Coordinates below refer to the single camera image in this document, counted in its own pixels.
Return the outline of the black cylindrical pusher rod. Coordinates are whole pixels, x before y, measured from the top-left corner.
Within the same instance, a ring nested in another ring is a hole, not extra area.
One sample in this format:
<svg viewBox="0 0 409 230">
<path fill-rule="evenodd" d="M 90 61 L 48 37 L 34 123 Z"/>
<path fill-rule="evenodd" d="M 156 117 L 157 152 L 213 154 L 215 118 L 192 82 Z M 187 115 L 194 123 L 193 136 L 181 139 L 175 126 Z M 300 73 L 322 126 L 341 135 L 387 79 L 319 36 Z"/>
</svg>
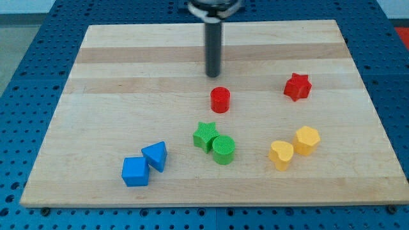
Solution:
<svg viewBox="0 0 409 230">
<path fill-rule="evenodd" d="M 208 77 L 220 75 L 222 21 L 218 18 L 204 23 L 205 72 Z"/>
</svg>

